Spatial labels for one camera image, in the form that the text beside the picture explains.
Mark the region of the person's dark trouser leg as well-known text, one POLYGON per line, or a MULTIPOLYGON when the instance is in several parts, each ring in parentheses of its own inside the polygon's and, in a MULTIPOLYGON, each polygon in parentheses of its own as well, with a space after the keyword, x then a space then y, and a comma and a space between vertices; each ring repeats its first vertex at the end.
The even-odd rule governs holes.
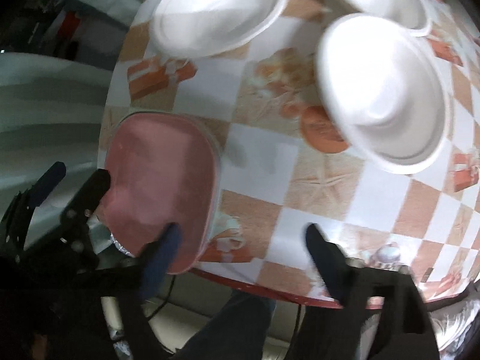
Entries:
POLYGON ((172 357, 174 359, 261 359, 277 303, 233 290, 227 303, 172 357))

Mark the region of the green curtain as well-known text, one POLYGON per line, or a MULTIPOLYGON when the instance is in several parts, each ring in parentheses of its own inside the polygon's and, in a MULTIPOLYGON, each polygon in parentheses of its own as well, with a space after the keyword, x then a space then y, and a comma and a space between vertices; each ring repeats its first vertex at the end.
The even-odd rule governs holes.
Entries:
POLYGON ((1 207, 54 162, 67 167, 33 235, 95 169, 112 71, 142 1, 1 0, 1 207))

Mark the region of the checkered patterned tablecloth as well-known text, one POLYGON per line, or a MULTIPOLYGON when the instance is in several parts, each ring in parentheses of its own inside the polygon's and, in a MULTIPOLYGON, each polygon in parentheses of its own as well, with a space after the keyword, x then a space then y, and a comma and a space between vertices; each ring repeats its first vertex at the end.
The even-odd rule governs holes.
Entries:
POLYGON ((344 140, 317 87, 320 37, 358 12, 343 0, 288 0, 244 46, 174 58, 150 37, 144 0, 106 99, 100 167, 112 185, 97 211, 137 255, 181 226, 171 274, 191 268, 237 288, 333 304, 305 246, 316 224, 368 267, 405 268, 427 301, 479 277, 479 46, 443 0, 425 0, 451 107, 437 160, 384 172, 344 140))

